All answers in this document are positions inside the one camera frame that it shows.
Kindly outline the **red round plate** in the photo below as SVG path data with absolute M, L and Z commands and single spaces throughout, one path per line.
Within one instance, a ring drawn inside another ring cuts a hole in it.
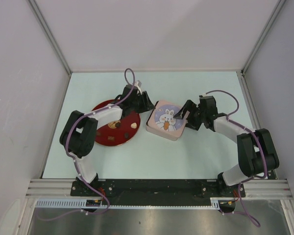
M 137 123 L 137 128 L 131 128 L 132 123 Z M 128 116 L 121 120 L 113 121 L 97 130 L 95 142 L 103 146 L 118 146 L 131 140 L 138 132 L 141 124 L 140 115 L 132 111 Z M 115 137 L 114 141 L 109 141 L 108 137 Z

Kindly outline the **pink square tin box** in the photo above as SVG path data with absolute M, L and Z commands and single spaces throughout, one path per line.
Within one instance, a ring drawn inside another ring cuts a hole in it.
M 146 130 L 148 132 L 171 141 L 178 140 L 182 136 L 184 129 L 185 129 L 185 126 L 182 126 L 175 131 L 168 131 L 168 130 L 159 129 L 158 127 L 152 128 L 150 126 L 146 126 Z

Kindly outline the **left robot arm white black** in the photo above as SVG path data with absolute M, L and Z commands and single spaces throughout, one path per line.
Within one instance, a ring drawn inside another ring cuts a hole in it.
M 121 120 L 131 112 L 144 113 L 155 108 L 147 91 L 141 91 L 138 85 L 126 85 L 120 100 L 113 100 L 107 105 L 87 114 L 73 111 L 60 135 L 59 142 L 66 154 L 73 159 L 78 178 L 83 181 L 81 189 L 92 196 L 98 191 L 94 181 L 98 174 L 87 160 L 92 151 L 97 130 L 110 122 Z

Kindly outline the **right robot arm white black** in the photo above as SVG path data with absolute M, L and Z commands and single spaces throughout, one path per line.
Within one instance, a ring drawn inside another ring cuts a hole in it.
M 238 164 L 217 177 L 216 190 L 221 196 L 228 196 L 239 183 L 267 177 L 269 171 L 280 165 L 269 130 L 250 129 L 231 120 L 229 114 L 218 112 L 213 96 L 201 95 L 199 104 L 187 100 L 174 118 L 185 119 L 186 127 L 193 130 L 204 125 L 237 144 Z

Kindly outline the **silver tin lid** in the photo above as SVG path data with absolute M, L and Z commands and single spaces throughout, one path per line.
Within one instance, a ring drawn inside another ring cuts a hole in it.
M 159 128 L 168 131 L 175 131 L 182 126 L 186 126 L 187 120 L 175 119 L 174 115 L 181 109 L 181 106 L 175 105 L 165 100 L 156 102 L 155 109 L 151 112 L 146 126 Z

